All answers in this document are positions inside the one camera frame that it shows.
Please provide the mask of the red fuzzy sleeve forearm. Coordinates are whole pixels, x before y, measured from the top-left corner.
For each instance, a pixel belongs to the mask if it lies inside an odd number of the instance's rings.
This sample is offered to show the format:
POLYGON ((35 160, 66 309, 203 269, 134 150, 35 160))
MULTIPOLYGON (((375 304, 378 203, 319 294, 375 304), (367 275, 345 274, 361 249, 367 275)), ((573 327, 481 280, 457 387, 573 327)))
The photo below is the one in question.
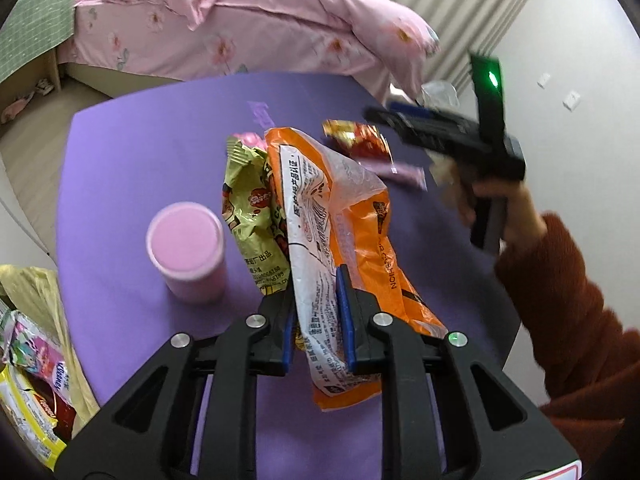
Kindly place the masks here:
POLYGON ((561 219, 519 255, 507 249, 495 271, 533 343, 549 401, 541 411, 590 468, 639 411, 639 333, 626 330, 587 276, 561 219))

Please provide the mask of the person right hand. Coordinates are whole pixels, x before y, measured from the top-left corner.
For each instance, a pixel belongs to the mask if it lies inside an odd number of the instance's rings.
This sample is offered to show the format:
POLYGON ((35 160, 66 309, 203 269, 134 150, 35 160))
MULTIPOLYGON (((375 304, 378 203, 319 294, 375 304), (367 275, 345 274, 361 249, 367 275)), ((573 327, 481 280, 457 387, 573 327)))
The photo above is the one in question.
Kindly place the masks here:
POLYGON ((524 182, 485 179, 464 184, 457 163, 442 155, 433 158, 430 171, 442 192, 445 205, 454 208, 466 226, 472 226, 475 220, 474 200, 491 198, 506 200, 506 224, 502 239, 507 248, 527 252, 546 235, 546 222, 536 211, 532 196, 524 182))

